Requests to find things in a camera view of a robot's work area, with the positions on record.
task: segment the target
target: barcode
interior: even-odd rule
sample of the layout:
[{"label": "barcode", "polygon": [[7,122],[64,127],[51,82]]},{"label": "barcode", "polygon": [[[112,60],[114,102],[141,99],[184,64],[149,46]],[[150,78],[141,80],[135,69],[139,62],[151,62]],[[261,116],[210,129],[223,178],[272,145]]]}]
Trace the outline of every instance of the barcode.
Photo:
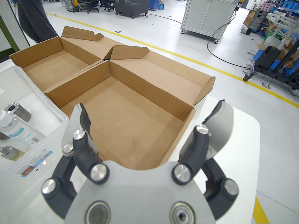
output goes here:
[{"label": "barcode", "polygon": [[37,142],[39,141],[39,139],[36,138],[36,137],[33,137],[33,138],[32,138],[32,141],[34,141],[35,143],[37,143]]},{"label": "barcode", "polygon": [[49,155],[51,155],[51,153],[47,153],[47,154],[45,154],[43,157],[42,157],[42,160],[45,160]]}]

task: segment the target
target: leg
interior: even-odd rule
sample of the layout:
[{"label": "leg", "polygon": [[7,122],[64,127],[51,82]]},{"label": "leg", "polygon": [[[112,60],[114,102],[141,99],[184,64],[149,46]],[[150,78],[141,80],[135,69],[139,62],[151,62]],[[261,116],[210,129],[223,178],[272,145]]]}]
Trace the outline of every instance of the leg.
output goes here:
[{"label": "leg", "polygon": [[22,4],[18,2],[18,17],[20,21],[20,25],[23,29],[23,31],[35,42],[40,43],[42,40],[39,38],[39,36],[36,34],[35,30],[31,26],[29,20],[27,19],[27,16],[23,10]]},{"label": "leg", "polygon": [[19,0],[19,2],[29,23],[42,41],[58,36],[48,21],[42,0]]}]

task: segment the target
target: black cable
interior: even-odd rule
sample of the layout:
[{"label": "black cable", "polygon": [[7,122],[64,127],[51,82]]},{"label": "black cable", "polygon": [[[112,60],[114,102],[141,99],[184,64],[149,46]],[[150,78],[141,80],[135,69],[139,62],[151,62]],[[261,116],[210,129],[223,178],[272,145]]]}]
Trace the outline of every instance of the black cable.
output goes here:
[{"label": "black cable", "polygon": [[[156,15],[156,14],[149,14],[149,15],[154,15],[154,16],[158,16],[158,17],[161,17],[161,18],[166,18],[166,19],[170,19],[170,18],[167,18],[167,17],[163,17],[163,16],[160,16],[160,15]],[[178,22],[178,23],[182,24],[181,22],[179,22],[179,21],[177,21],[177,20],[174,20],[174,19],[170,19],[170,20],[173,20],[173,21],[175,21],[175,22]]]},{"label": "black cable", "polygon": [[[235,17],[236,17],[236,11],[235,11],[234,15],[232,16],[232,19],[231,19],[229,22],[227,22],[226,24],[224,24],[223,26],[219,27],[219,28],[213,33],[213,35],[211,36],[211,38],[213,38],[214,34],[215,34],[219,29],[221,29],[222,27],[224,27],[224,26],[230,24],[230,23],[232,22],[232,20],[233,20]],[[219,60],[222,60],[222,61],[224,61],[224,62],[226,62],[226,63],[228,63],[228,64],[231,64],[231,65],[234,65],[234,66],[236,66],[236,67],[247,68],[247,67],[245,67],[245,66],[239,66],[239,65],[236,65],[236,64],[234,64],[234,63],[227,62],[227,61],[221,59],[220,57],[214,55],[214,54],[210,51],[210,49],[209,49],[209,47],[208,47],[209,42],[211,41],[211,38],[210,38],[209,41],[207,42],[207,44],[206,44],[206,48],[207,48],[207,50],[208,50],[213,56],[215,56],[215,57],[218,58]]]}]

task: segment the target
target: open cardboard box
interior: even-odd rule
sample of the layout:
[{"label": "open cardboard box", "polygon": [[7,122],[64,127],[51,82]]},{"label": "open cardboard box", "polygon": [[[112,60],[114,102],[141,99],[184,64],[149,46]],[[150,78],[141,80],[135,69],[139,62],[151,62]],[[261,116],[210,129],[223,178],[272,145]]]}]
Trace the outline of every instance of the open cardboard box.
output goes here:
[{"label": "open cardboard box", "polygon": [[77,75],[111,54],[121,44],[92,31],[65,27],[62,37],[55,37],[10,55],[42,91]]},{"label": "open cardboard box", "polygon": [[215,77],[145,47],[116,45],[108,57],[46,95],[69,117],[83,103],[102,160],[155,168],[170,157]]}]

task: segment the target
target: yellow floor line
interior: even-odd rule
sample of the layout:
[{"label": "yellow floor line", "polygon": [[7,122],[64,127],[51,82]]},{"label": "yellow floor line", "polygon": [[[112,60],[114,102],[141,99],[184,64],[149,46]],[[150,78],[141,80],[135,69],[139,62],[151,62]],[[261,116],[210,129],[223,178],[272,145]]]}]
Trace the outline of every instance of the yellow floor line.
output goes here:
[{"label": "yellow floor line", "polygon": [[266,214],[265,214],[259,200],[257,199],[257,197],[255,197],[253,218],[254,218],[256,224],[269,224],[270,223],[268,218],[266,217]]},{"label": "yellow floor line", "polygon": [[[119,37],[128,39],[128,40],[131,40],[131,41],[133,41],[133,42],[136,42],[136,43],[139,43],[139,44],[142,44],[142,45],[145,45],[145,46],[148,46],[148,47],[151,47],[151,48],[154,48],[154,49],[163,51],[163,52],[168,53],[168,54],[170,54],[170,55],[177,56],[177,57],[182,58],[182,59],[184,59],[184,60],[187,60],[187,61],[189,61],[189,62],[196,63],[196,64],[198,64],[198,65],[200,65],[200,66],[203,66],[203,67],[212,69],[212,70],[214,70],[214,71],[216,71],[216,72],[218,72],[218,73],[224,74],[224,75],[226,75],[226,76],[229,76],[229,77],[231,77],[231,78],[234,78],[234,79],[236,79],[236,80],[239,80],[239,81],[243,82],[243,79],[240,78],[240,77],[238,77],[238,76],[236,76],[236,75],[233,75],[233,74],[228,73],[228,72],[226,72],[226,71],[223,71],[223,70],[221,70],[221,69],[215,68],[215,67],[210,66],[210,65],[208,65],[208,64],[198,62],[198,61],[193,60],[193,59],[191,59],[191,58],[188,58],[188,57],[186,57],[186,56],[179,55],[179,54],[177,54],[177,53],[174,53],[174,52],[171,52],[171,51],[168,51],[168,50],[159,48],[159,47],[157,47],[157,46],[154,46],[154,45],[151,45],[151,44],[148,44],[148,43],[145,43],[145,42],[142,42],[142,41],[139,41],[139,40],[136,40],[136,39],[133,39],[133,38],[130,38],[130,37],[127,37],[127,36],[124,36],[124,35],[115,33],[115,32],[112,32],[112,31],[108,31],[108,30],[105,30],[105,29],[102,29],[102,28],[99,28],[99,27],[96,27],[96,26],[93,26],[93,25],[89,25],[89,24],[86,24],[86,23],[82,23],[82,22],[80,22],[80,21],[76,21],[76,20],[73,20],[73,19],[65,18],[65,17],[62,17],[62,16],[55,15],[55,14],[48,14],[48,13],[47,13],[47,15],[51,15],[51,16],[54,16],[54,17],[57,17],[57,18],[62,18],[62,19],[68,20],[68,21],[72,21],[72,22],[75,22],[75,23],[78,23],[78,24],[81,24],[81,25],[85,25],[85,26],[88,26],[88,27],[91,27],[91,28],[94,28],[94,29],[97,29],[97,30],[100,30],[100,31],[104,31],[104,32],[107,32],[107,33],[110,33],[110,34],[113,34],[113,35],[116,35],[116,36],[119,36]],[[293,101],[291,101],[291,100],[288,100],[287,98],[285,98],[285,97],[283,97],[283,96],[281,96],[281,95],[278,95],[278,94],[276,94],[275,92],[272,92],[272,91],[270,91],[270,90],[268,90],[268,89],[266,89],[266,88],[264,88],[264,87],[262,87],[262,86],[259,86],[259,85],[255,84],[255,83],[250,82],[250,81],[243,82],[243,83],[249,84],[249,85],[251,85],[251,86],[253,86],[253,87],[255,87],[255,88],[257,88],[257,89],[259,89],[259,90],[261,90],[261,91],[263,91],[263,92],[266,92],[266,93],[268,93],[268,94],[270,94],[270,95],[272,95],[272,96],[274,96],[274,97],[279,98],[280,100],[283,100],[283,101],[287,102],[287,103],[290,104],[290,105],[293,105],[293,106],[296,107],[296,108],[299,108],[299,104],[297,104],[297,103],[295,103],[295,102],[293,102]]]}]

